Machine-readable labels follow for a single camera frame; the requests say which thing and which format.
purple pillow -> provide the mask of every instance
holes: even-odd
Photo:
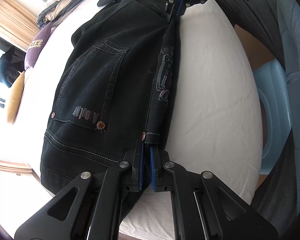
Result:
[[[51,34],[52,24],[48,23],[32,40],[25,57],[25,70],[30,67],[34,67],[37,59],[40,55],[41,50],[46,45],[50,34]]]

white bed sheet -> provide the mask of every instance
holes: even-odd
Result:
[[[40,174],[43,136],[72,34],[102,7],[82,2],[51,34],[26,71],[19,112],[11,127],[14,151]],[[188,8],[180,23],[181,62],[166,150],[188,170],[211,170],[250,203],[262,154],[259,99],[242,45],[214,0]],[[139,239],[174,239],[169,193],[149,188],[120,225]]]

black jeans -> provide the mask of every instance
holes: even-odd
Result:
[[[122,161],[144,131],[144,143],[160,143],[178,27],[167,24],[165,3],[100,0],[108,5],[73,34],[41,157],[41,181],[53,193],[84,171]],[[145,180],[147,187],[148,174]],[[124,215],[141,192],[130,195]]]

jeans pocket stitching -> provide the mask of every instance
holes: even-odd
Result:
[[[100,50],[102,50],[102,51],[104,51],[104,52],[107,52],[107,53],[111,53],[111,52],[109,52],[109,51],[105,51],[105,50],[101,49],[101,48],[100,48],[101,44],[102,44],[102,45],[106,45],[106,46],[108,46],[108,47],[110,47],[110,48],[116,50],[117,52],[119,52],[118,54],[126,53],[126,52],[130,49],[130,48],[125,48],[125,47],[119,47],[118,45],[116,45],[116,44],[114,44],[113,42],[108,41],[108,40],[105,40],[105,41],[103,41],[103,42],[101,42],[101,43],[99,43],[99,44],[97,44],[97,45],[94,45],[94,48],[100,49]]]
[[[101,157],[101,158],[104,158],[104,159],[106,159],[106,160],[108,160],[108,161],[111,161],[111,162],[115,162],[115,163],[118,163],[118,161],[114,161],[114,160],[111,160],[111,159],[108,159],[108,158],[106,158],[106,157],[103,157],[103,156],[101,156],[101,155],[98,155],[98,154],[96,154],[96,153],[93,153],[93,152],[89,152],[89,151],[86,151],[86,150],[82,150],[82,149],[78,149],[78,148],[75,148],[75,147],[71,147],[71,146],[68,146],[68,145],[64,145],[64,144],[62,144],[62,143],[60,143],[60,142],[58,142],[47,130],[46,130],[46,132],[51,136],[51,138],[56,142],[56,143],[58,143],[58,144],[60,144],[60,145],[62,145],[62,146],[64,146],[64,147],[67,147],[67,148],[70,148],[70,149],[74,149],[74,150],[79,150],[79,151],[82,151],[82,152],[87,152],[87,153],[91,153],[91,154],[93,154],[93,155],[96,155],[96,156],[98,156],[98,157]]]
[[[87,53],[89,53],[89,52],[91,52],[91,51],[92,51],[92,48],[89,49],[88,51],[86,51],[83,55],[85,55],[85,54],[87,54]],[[75,70],[75,66],[79,65],[79,64],[81,63],[81,61],[87,57],[87,56],[83,57],[83,55],[82,55],[80,58],[77,58],[77,59],[75,60],[71,72],[69,73],[69,75],[67,76],[66,80],[65,80],[65,81],[63,82],[63,84],[62,84],[62,87],[61,87],[61,89],[60,89],[60,93],[59,93],[59,96],[58,96],[58,99],[57,99],[57,104],[56,104],[56,109],[55,109],[55,112],[56,112],[56,113],[57,113],[57,110],[58,110],[59,101],[60,101],[60,97],[61,97],[61,95],[62,95],[63,89],[64,89],[64,87],[66,86],[66,84],[67,84],[68,80],[70,79],[70,77],[72,76],[72,74],[73,74],[73,72],[74,72],[74,70]]]
[[[122,54],[120,55],[120,57],[117,59],[116,63],[114,64],[114,67],[113,67],[113,69],[112,69],[111,76],[110,76],[110,79],[109,79],[109,82],[108,82],[108,87],[107,87],[107,90],[106,90],[105,99],[104,99],[103,105],[102,105],[102,110],[101,110],[100,120],[104,120],[104,119],[103,119],[103,110],[104,110],[104,107],[105,107],[106,98],[107,98],[107,95],[108,95],[108,90],[109,90],[109,87],[110,87],[110,84],[111,84],[112,76],[113,76],[114,70],[115,70],[116,67],[117,67],[117,64],[118,64],[119,60],[122,58],[123,55],[125,55],[125,53],[122,53]]]
[[[154,87],[155,78],[156,78],[156,76],[154,75],[153,80],[152,80],[152,88]],[[150,114],[150,107],[151,107],[151,99],[152,99],[152,95],[153,95],[153,90],[154,89],[151,89],[150,99],[149,99],[149,103],[148,103],[148,111],[147,111],[147,119],[146,119],[145,130],[147,129],[147,126],[148,126],[149,114]]]
[[[57,145],[54,145],[54,144],[51,142],[51,140],[50,140],[46,135],[44,135],[44,136],[45,136],[45,138],[48,140],[48,142],[51,144],[51,146],[52,146],[53,148],[57,149],[58,151],[61,151],[61,152],[64,152],[64,153],[68,153],[68,154],[71,154],[71,155],[74,155],[74,156],[78,156],[78,157],[85,158],[85,159],[90,160],[90,161],[93,161],[93,162],[95,162],[95,163],[99,163],[99,164],[101,164],[101,165],[103,165],[103,166],[105,166],[105,167],[110,167],[110,165],[108,165],[108,164],[106,164],[106,163],[103,163],[102,161],[94,160],[94,159],[92,159],[92,158],[89,158],[88,156],[83,156],[83,155],[80,155],[80,154],[78,154],[78,153],[75,153],[75,152],[72,152],[72,151],[67,151],[67,150],[65,150],[65,149],[62,149],[62,148],[58,147]]]
[[[67,179],[67,180],[69,180],[69,181],[72,180],[72,179],[70,179],[70,178],[68,178],[68,177],[66,177],[66,176],[63,176],[63,175],[61,175],[61,174],[55,172],[55,171],[51,171],[50,169],[47,169],[47,168],[43,167],[42,164],[40,164],[40,167],[43,168],[44,170],[48,171],[48,172],[51,172],[51,173],[53,173],[53,174],[55,174],[55,175],[58,175],[58,176],[60,176],[60,177],[63,177],[64,179]]]

embroidered design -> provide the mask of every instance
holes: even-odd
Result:
[[[43,40],[32,41],[28,49],[31,49],[31,48],[40,48],[41,45],[42,45],[42,43],[43,43]]]
[[[156,90],[160,91],[159,101],[168,102],[169,87],[172,81],[173,47],[161,49],[158,61],[161,62],[158,71]]]
[[[78,117],[78,119],[84,118],[85,120],[90,120],[93,124],[96,124],[99,114],[95,111],[88,110],[85,107],[77,106],[72,115]]]

